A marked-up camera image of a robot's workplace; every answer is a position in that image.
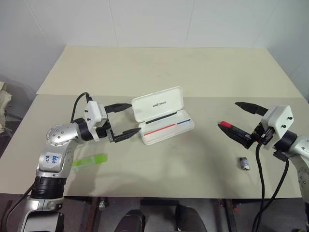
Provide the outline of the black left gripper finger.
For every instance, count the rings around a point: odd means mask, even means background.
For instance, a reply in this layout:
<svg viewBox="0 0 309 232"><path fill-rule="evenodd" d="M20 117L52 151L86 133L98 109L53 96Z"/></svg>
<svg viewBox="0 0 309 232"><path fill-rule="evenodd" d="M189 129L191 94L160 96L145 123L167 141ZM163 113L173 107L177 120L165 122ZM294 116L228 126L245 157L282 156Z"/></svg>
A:
<svg viewBox="0 0 309 232"><path fill-rule="evenodd" d="M105 106L104 109L105 109L105 112L109 114L112 112L114 113L121 112L130 107L132 107L132 105L129 103L116 103L116 104Z"/></svg>
<svg viewBox="0 0 309 232"><path fill-rule="evenodd" d="M117 142L129 139L130 137L132 137L133 135L138 133L140 130L141 130L141 128L133 128L133 129L129 129L127 131L124 131L122 134L114 136L113 141L115 143L117 143Z"/></svg>

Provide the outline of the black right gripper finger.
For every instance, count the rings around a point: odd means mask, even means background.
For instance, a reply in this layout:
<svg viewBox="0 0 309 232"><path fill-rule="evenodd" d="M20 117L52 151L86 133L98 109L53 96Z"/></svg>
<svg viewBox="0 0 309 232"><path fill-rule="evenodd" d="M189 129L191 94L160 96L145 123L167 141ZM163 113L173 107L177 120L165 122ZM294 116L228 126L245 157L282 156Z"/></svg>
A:
<svg viewBox="0 0 309 232"><path fill-rule="evenodd" d="M238 107L240 107L241 109L255 115L258 114L260 116L264 116L266 114L266 112L268 111L268 109L259 106L257 104L254 103L248 103L248 102L236 102L235 105L237 105Z"/></svg>
<svg viewBox="0 0 309 232"><path fill-rule="evenodd" d="M218 127L232 140L249 148L252 145L252 137L249 133L235 127L230 123L219 123Z"/></svg>

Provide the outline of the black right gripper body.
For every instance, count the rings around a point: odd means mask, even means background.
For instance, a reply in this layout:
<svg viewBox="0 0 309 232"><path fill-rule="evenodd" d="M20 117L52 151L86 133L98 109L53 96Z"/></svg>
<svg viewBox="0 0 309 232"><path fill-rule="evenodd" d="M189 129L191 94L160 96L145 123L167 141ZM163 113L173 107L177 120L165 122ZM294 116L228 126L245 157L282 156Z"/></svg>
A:
<svg viewBox="0 0 309 232"><path fill-rule="evenodd" d="M273 138L274 133L275 129L273 127L267 127L265 129L260 122L251 134L245 135L247 141L245 142L244 147L249 149L254 142L266 145Z"/></svg>

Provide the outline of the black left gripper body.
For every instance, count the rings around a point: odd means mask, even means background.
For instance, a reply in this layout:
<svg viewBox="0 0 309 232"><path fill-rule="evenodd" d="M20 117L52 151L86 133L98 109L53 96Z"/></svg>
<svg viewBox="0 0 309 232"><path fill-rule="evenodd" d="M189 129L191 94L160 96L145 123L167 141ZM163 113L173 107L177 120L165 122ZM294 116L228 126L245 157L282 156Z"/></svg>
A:
<svg viewBox="0 0 309 232"><path fill-rule="evenodd" d="M96 133L99 138L107 137L109 142L113 142L114 133L112 131L112 127L108 119L108 114L114 112L114 106L113 105L108 105L108 106L100 105L99 107L103 114L103 121L99 123L99 125L97 126Z"/></svg>

